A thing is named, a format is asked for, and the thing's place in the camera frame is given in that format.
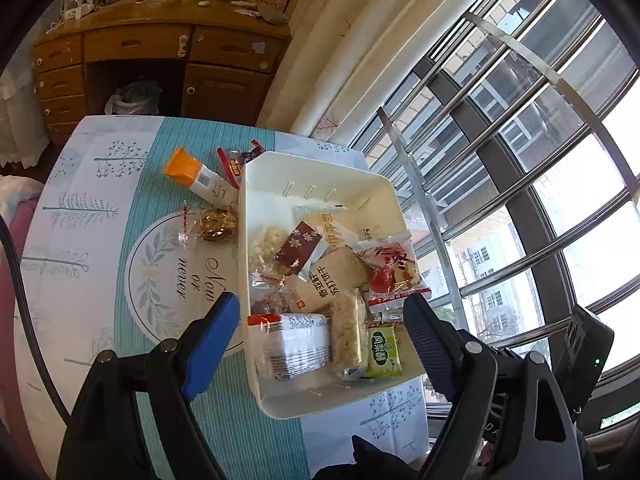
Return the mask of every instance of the green snack package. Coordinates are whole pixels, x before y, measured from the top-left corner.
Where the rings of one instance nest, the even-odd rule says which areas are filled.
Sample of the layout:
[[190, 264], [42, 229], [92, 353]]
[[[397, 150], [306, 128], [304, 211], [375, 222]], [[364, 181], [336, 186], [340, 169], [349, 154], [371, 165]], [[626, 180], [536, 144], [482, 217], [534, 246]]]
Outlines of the green snack package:
[[369, 366], [365, 377], [396, 377], [402, 375], [394, 326], [369, 328]]

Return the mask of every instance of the drawer handle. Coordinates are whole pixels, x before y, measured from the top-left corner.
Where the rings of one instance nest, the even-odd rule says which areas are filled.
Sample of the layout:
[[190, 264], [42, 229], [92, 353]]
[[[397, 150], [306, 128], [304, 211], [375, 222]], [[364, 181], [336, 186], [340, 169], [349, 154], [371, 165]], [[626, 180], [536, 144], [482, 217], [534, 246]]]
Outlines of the drawer handle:
[[178, 57], [184, 57], [187, 55], [187, 50], [185, 47], [187, 46], [187, 37], [185, 35], [180, 36], [178, 38]]
[[235, 54], [246, 54], [246, 49], [240, 45], [223, 45], [220, 47], [222, 52], [233, 52]]
[[141, 44], [140, 40], [125, 40], [122, 42], [122, 46], [140, 46]]

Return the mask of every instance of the metal screw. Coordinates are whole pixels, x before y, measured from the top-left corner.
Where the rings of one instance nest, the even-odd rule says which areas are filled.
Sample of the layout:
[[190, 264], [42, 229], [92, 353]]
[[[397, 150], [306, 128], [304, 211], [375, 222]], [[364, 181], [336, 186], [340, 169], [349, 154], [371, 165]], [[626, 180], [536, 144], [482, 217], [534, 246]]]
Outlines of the metal screw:
[[536, 352], [535, 350], [533, 352], [529, 352], [529, 359], [531, 359], [537, 365], [541, 365], [545, 362], [545, 357], [540, 352]]
[[477, 341], [468, 341], [465, 343], [465, 350], [470, 354], [479, 354], [482, 352], [482, 345]]
[[99, 363], [108, 363], [109, 361], [111, 361], [114, 355], [115, 354], [113, 350], [103, 350], [96, 356], [96, 358], [98, 359]]
[[173, 352], [178, 348], [178, 342], [175, 339], [165, 339], [160, 343], [160, 349], [164, 352]]

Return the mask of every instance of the dark red packet with flowers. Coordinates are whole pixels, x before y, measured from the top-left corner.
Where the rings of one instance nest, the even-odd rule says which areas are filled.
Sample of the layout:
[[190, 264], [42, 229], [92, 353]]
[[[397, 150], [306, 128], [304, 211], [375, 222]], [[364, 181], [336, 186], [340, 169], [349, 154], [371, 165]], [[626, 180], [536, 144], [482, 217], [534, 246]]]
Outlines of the dark red packet with flowers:
[[297, 274], [311, 257], [322, 235], [300, 222], [283, 243], [273, 259], [283, 267], [283, 274]]

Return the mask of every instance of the black cable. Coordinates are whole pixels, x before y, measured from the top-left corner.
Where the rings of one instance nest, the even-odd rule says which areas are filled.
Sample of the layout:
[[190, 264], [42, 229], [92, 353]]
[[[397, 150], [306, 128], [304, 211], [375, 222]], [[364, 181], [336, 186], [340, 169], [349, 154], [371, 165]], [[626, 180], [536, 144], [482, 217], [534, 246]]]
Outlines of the black cable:
[[22, 320], [22, 327], [24, 328], [24, 335], [27, 338], [29, 344], [29, 350], [33, 361], [36, 363], [36, 368], [42, 379], [42, 383], [51, 398], [51, 402], [58, 410], [58, 414], [62, 418], [65, 425], [69, 424], [71, 415], [66, 409], [65, 403], [62, 402], [60, 394], [56, 390], [49, 370], [42, 357], [40, 346], [38, 345], [38, 339], [36, 338], [35, 330], [33, 329], [33, 323], [31, 322], [31, 314], [29, 313], [29, 306], [27, 305], [27, 295], [24, 291], [24, 283], [22, 282], [22, 274], [20, 273], [20, 262], [18, 261], [17, 253], [15, 252], [14, 241], [11, 238], [9, 228], [6, 226], [2, 215], [0, 215], [0, 241], [4, 247], [4, 253], [9, 263], [9, 270], [11, 272], [11, 279], [14, 282], [15, 299], [18, 303], [18, 311], [20, 312], [20, 319]]

